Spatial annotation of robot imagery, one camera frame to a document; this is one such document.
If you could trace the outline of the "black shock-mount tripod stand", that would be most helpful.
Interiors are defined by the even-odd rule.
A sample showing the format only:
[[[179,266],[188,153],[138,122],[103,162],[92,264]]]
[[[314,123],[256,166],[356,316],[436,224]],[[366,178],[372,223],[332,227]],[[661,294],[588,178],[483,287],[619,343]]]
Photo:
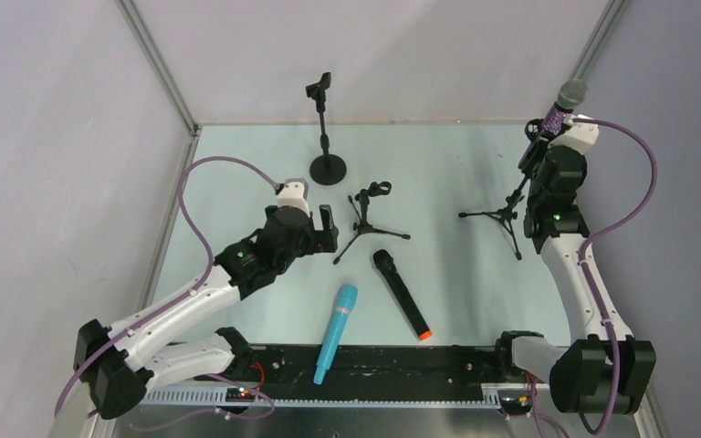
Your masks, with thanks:
[[[529,143],[536,137],[539,137],[539,125],[543,119],[533,119],[530,120],[525,126],[525,135],[529,140]],[[512,244],[514,247],[513,253],[518,261],[523,259],[522,254],[519,250],[518,240],[515,235],[513,222],[518,218],[518,213],[515,211],[517,205],[522,201],[524,195],[522,193],[525,187],[527,179],[524,175],[520,181],[518,187],[512,192],[511,195],[506,197],[506,205],[495,211],[483,211],[483,212],[460,212],[457,216],[459,218],[467,218],[470,216],[484,216],[493,219],[497,222],[511,237]]]

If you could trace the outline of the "small black tripod microphone stand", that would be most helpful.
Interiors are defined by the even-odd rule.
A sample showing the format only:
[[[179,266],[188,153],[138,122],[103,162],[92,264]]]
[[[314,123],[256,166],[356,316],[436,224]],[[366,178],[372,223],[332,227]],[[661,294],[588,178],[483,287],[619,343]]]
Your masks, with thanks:
[[[356,214],[357,221],[353,224],[352,230],[354,232],[353,237],[342,249],[339,255],[337,255],[332,264],[337,265],[341,258],[347,253],[351,245],[357,240],[358,237],[368,234],[379,234],[379,235],[393,235],[400,237],[404,240],[410,240],[412,237],[408,234],[400,234],[392,231],[382,230],[376,228],[369,222],[368,212],[372,197],[385,196],[388,195],[392,190],[392,184],[390,182],[371,182],[367,188],[360,189],[355,195],[348,196],[348,201]]]

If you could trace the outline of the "purple glitter microphone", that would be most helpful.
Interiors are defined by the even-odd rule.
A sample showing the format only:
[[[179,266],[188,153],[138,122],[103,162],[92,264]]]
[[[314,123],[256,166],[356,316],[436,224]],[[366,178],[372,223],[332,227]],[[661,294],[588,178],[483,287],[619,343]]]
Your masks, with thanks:
[[[564,82],[558,91],[554,104],[539,125],[540,136],[553,136],[560,132],[566,117],[586,100],[587,84],[578,78]]]

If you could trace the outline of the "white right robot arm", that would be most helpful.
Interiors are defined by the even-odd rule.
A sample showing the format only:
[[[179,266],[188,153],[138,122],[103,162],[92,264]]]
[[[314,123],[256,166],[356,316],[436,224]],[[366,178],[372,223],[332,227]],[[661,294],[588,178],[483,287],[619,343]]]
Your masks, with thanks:
[[[534,331],[505,331],[495,345],[498,367],[508,377],[528,372],[547,383],[560,412],[634,414],[656,352],[619,316],[586,245],[591,233],[576,194],[587,170],[581,151],[544,147],[532,167],[523,221],[558,289],[570,345],[554,346]]]

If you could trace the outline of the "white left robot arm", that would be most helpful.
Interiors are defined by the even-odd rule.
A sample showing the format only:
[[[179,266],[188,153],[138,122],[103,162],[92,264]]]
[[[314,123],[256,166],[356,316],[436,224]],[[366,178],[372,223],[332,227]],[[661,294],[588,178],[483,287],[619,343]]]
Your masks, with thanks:
[[[215,312],[272,285],[294,261],[332,254],[339,229],[329,205],[316,228],[305,209],[270,205],[266,222],[213,256],[199,277],[170,296],[108,326],[94,318],[78,329],[73,380],[89,387],[93,413],[121,417],[147,394],[177,381],[225,371],[248,351],[234,328],[195,343],[176,338]]]

